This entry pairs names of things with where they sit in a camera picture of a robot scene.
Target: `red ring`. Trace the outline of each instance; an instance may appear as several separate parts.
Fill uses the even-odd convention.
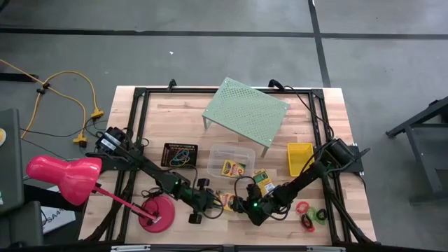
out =
[[[297,203],[297,206],[295,207],[295,212],[298,214],[305,214],[308,212],[309,209],[309,203],[308,202],[299,202]]]

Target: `concrete floor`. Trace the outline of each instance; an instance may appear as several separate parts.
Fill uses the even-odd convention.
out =
[[[315,0],[322,32],[447,34],[444,0]],[[306,0],[39,0],[12,1],[0,13],[9,27],[165,31],[313,32]],[[377,239],[383,244],[448,250],[448,206],[410,206],[428,190],[407,138],[384,132],[447,96],[448,41],[324,39],[331,86],[342,88],[355,141],[371,147],[363,158]],[[46,78],[61,70],[89,76],[98,105],[109,114],[117,85],[218,85],[229,76],[249,85],[275,78],[297,87],[322,87],[313,38],[194,36],[60,36],[0,34],[0,58]],[[0,72],[13,71],[1,65]],[[0,109],[17,107],[25,127],[37,84],[1,83]],[[90,89],[75,76],[57,89],[92,110]],[[67,134],[81,128],[80,109],[49,92],[32,129]],[[27,139],[66,158],[81,156],[71,138]],[[45,151],[22,143],[23,161]],[[50,240],[75,232],[74,223]]]

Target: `wooden tabletop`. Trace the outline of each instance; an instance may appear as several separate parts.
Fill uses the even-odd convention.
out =
[[[134,86],[118,86],[113,99],[108,126],[124,128],[130,114]],[[330,125],[335,131],[335,136],[343,139],[347,144],[353,143],[347,111],[339,88],[324,88],[325,102]],[[210,179],[210,188],[231,193],[233,181],[216,178],[207,174],[207,162],[210,148],[213,144],[229,144],[252,148],[255,151],[255,170],[266,169],[275,185],[291,181],[289,176],[286,157],[287,143],[310,142],[314,144],[314,134],[311,123],[311,114],[303,106],[300,100],[291,94],[276,94],[279,98],[290,104],[288,112],[283,119],[280,130],[275,136],[271,148],[266,156],[261,158],[263,147],[253,141],[239,136],[217,124],[211,124],[206,131],[202,123],[201,114],[210,102],[212,94],[151,94],[149,108],[146,116],[146,125],[143,137],[149,139],[149,145],[144,154],[155,164],[160,165],[162,149],[165,143],[197,144],[199,152],[197,157],[197,168],[199,178]],[[137,110],[134,131],[140,115]],[[179,170],[179,173],[189,178],[194,178],[194,171]],[[116,182],[116,171],[104,172],[98,182],[102,188],[113,192]],[[367,197],[361,180],[353,174],[341,175],[342,190],[346,210],[355,220],[364,233],[375,240],[372,219],[368,206]],[[155,186],[154,180],[138,171],[134,187],[133,202],[141,204],[144,199],[142,190]],[[245,197],[246,184],[238,185],[238,194]],[[253,225],[246,214],[224,211],[223,215],[216,220],[202,219],[202,224],[193,225],[188,223],[188,216],[192,209],[182,201],[174,201],[176,216],[172,226],[160,233],[151,234],[143,230],[138,222],[138,216],[129,215],[127,229],[127,243],[147,244],[247,244],[247,245],[329,245],[331,244],[328,223],[325,225],[315,224],[314,233],[305,232],[300,224],[299,216],[294,212],[295,205],[299,201],[308,201],[311,206],[320,209],[325,208],[321,181],[317,180],[301,190],[291,207],[286,220],[277,221],[267,219],[261,226]],[[107,211],[111,207],[111,199],[101,195],[91,195],[85,211],[80,239],[90,235],[101,223]],[[121,220],[120,210],[115,224],[116,237]],[[214,209],[210,216],[218,214]],[[335,211],[338,235],[342,239],[340,217]]]

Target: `yellow plastic dish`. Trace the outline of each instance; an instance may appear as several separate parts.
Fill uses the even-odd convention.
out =
[[[288,165],[289,174],[291,176],[299,176],[303,166],[308,161],[309,157],[313,155],[312,143],[288,143]],[[309,161],[305,167],[305,171],[309,165],[314,162],[314,158]]]

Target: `clear plastic container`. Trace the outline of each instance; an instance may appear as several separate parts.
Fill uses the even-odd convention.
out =
[[[246,165],[242,176],[253,176],[253,168],[255,167],[255,151],[252,149],[218,143],[211,146],[207,172],[212,176],[223,179],[236,179],[221,175],[225,160],[232,160]]]

